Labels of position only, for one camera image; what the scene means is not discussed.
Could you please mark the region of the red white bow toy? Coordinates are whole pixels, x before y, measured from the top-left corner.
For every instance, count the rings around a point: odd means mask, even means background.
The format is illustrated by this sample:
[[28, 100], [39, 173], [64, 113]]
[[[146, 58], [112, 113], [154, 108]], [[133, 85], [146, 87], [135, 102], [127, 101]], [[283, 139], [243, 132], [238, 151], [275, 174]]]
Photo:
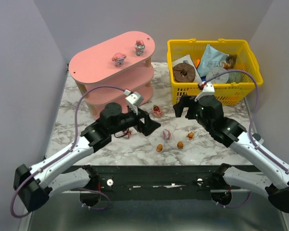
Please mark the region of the red white bow toy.
[[129, 139], [130, 136], [131, 136], [131, 134], [132, 134], [132, 129], [131, 129], [131, 128], [128, 128], [127, 130], [125, 130], [125, 131], [123, 132], [123, 137]]

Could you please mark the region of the pink white hooded toy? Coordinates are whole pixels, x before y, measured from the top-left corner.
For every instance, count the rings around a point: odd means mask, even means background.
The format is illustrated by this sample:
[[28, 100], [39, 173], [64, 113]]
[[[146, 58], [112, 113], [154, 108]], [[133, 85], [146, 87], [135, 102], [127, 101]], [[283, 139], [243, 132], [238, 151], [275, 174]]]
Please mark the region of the pink white hooded toy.
[[162, 135], [164, 140], [169, 140], [171, 138], [171, 132], [168, 129], [163, 129]]

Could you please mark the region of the pink wide-eared toy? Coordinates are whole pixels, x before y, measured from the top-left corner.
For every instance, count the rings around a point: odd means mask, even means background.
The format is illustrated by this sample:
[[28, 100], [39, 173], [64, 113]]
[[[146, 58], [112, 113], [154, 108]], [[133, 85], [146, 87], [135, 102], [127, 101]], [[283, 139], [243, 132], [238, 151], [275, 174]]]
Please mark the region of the pink wide-eared toy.
[[119, 67], [123, 64], [126, 58], [127, 56], [125, 54], [118, 52], [112, 57], [112, 61], [115, 62], [114, 65], [116, 67]]

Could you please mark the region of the pink flower-ring bunny toy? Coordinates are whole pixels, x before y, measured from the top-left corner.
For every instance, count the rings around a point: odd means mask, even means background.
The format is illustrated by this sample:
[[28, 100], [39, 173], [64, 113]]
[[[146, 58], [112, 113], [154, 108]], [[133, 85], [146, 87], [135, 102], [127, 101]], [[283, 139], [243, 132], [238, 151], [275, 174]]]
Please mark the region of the pink flower-ring bunny toy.
[[144, 51], [145, 51], [145, 44], [142, 40], [136, 40], [135, 43], [135, 53], [137, 56], [141, 56], [143, 55]]

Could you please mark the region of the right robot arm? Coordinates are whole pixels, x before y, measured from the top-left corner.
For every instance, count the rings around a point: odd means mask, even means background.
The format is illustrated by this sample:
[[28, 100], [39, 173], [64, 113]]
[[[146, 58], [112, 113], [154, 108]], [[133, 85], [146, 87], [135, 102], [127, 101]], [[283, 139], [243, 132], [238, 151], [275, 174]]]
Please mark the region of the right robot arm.
[[215, 141], [248, 159], [261, 172], [246, 172], [221, 164], [212, 175], [214, 184], [247, 189], [266, 197], [278, 210], [289, 213], [289, 166], [275, 160], [244, 126], [225, 117], [223, 106], [215, 96], [207, 95], [197, 100], [183, 95], [173, 108], [176, 117], [181, 117], [183, 109], [187, 108], [187, 119], [195, 119]]

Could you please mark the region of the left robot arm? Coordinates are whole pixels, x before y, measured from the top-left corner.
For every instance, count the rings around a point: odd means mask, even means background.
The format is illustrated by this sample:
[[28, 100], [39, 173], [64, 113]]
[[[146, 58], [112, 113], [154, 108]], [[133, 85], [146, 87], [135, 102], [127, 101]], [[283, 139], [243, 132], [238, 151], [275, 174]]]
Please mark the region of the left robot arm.
[[76, 133], [75, 140], [64, 149], [31, 167], [22, 164], [15, 170], [13, 188], [28, 212], [41, 208], [59, 189], [55, 179], [79, 160], [99, 151], [112, 141], [112, 135], [133, 127], [148, 136], [161, 126], [148, 112], [129, 109], [122, 112], [118, 103], [108, 103], [100, 117]]

